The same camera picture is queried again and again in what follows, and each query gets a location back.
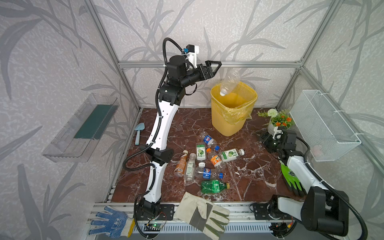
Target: light blue shovel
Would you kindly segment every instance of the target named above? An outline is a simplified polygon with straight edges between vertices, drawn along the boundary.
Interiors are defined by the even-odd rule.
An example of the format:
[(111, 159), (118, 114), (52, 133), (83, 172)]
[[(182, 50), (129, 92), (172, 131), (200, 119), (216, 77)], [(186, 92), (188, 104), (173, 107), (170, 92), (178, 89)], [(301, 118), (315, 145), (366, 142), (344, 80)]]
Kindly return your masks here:
[(136, 140), (135, 140), (135, 145), (139, 145), (139, 140), (140, 140), (140, 131), (144, 130), (144, 123), (139, 123), (137, 127), (135, 128), (135, 131), (137, 131), (136, 134)]

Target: flower pot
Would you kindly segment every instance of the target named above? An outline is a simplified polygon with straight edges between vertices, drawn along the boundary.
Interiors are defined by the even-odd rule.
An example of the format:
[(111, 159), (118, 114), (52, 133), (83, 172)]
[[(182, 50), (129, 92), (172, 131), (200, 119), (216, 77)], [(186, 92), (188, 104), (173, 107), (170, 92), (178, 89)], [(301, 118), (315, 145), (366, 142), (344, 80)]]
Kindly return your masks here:
[(269, 124), (268, 124), (268, 133), (273, 135), (275, 133), (275, 126), (271, 123), (271, 120), (269, 120)]

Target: plastic bottle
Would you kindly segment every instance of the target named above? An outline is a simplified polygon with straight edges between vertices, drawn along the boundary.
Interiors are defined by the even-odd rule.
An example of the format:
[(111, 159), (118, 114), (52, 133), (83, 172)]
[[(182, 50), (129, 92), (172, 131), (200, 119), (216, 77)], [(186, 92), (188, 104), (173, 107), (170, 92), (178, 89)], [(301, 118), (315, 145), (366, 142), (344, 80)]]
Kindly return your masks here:
[(199, 138), (202, 139), (211, 149), (216, 149), (216, 151), (220, 149), (220, 147), (217, 145), (216, 140), (209, 136), (206, 131), (200, 132)]
[(240, 76), (237, 70), (231, 70), (225, 76), (225, 79), (220, 85), (220, 95), (225, 96), (232, 92), (240, 81)]
[(209, 169), (205, 168), (204, 162), (199, 162), (199, 166), (196, 168), (195, 173), (196, 178), (203, 178), (203, 179), (220, 179), (222, 180), (224, 177), (224, 174), (222, 172), (217, 172), (216, 169)]
[(184, 169), (185, 169), (185, 164), (187, 162), (187, 156), (188, 156), (188, 151), (184, 150), (183, 155), (180, 157), (180, 160), (177, 163), (175, 170), (173, 171), (173, 174), (176, 177), (184, 176)]
[(196, 143), (196, 153), (198, 161), (205, 161), (207, 155), (205, 154), (205, 144), (203, 142)]
[(191, 153), (189, 155), (189, 160), (187, 162), (187, 166), (186, 166), (185, 172), (184, 172), (185, 182), (191, 182), (191, 181), (193, 181), (193, 179), (195, 177), (195, 160), (196, 160), (196, 154)]
[(201, 193), (219, 193), (224, 189), (229, 189), (229, 183), (219, 180), (203, 181), (201, 183)]
[(223, 162), (229, 162), (232, 160), (239, 159), (240, 156), (244, 155), (244, 149), (237, 149), (237, 148), (232, 148), (226, 151), (220, 152), (221, 160)]
[(225, 163), (221, 161), (221, 157), (219, 153), (215, 150), (211, 150), (210, 148), (207, 148), (207, 153), (208, 153), (208, 159), (214, 165), (215, 169), (218, 172), (223, 172), (225, 169)]

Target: white flower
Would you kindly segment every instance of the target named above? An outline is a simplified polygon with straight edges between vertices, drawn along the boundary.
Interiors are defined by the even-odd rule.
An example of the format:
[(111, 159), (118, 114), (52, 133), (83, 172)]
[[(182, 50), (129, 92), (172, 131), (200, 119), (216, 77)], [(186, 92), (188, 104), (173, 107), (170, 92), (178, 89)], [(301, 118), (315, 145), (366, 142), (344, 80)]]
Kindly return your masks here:
[(271, 108), (271, 109), (268, 110), (267, 115), (272, 117), (272, 118), (274, 118), (274, 117), (277, 116), (277, 110), (274, 109), (274, 108)]

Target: yellow trash bin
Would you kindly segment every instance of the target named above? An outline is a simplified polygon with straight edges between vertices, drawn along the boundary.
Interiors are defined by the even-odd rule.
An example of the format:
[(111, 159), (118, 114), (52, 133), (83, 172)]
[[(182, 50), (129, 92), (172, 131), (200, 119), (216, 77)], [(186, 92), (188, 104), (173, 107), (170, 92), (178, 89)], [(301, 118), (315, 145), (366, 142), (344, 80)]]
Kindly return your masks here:
[(224, 136), (237, 133), (246, 119), (251, 119), (257, 93), (250, 86), (239, 82), (225, 96), (220, 95), (220, 84), (211, 89), (212, 125)]

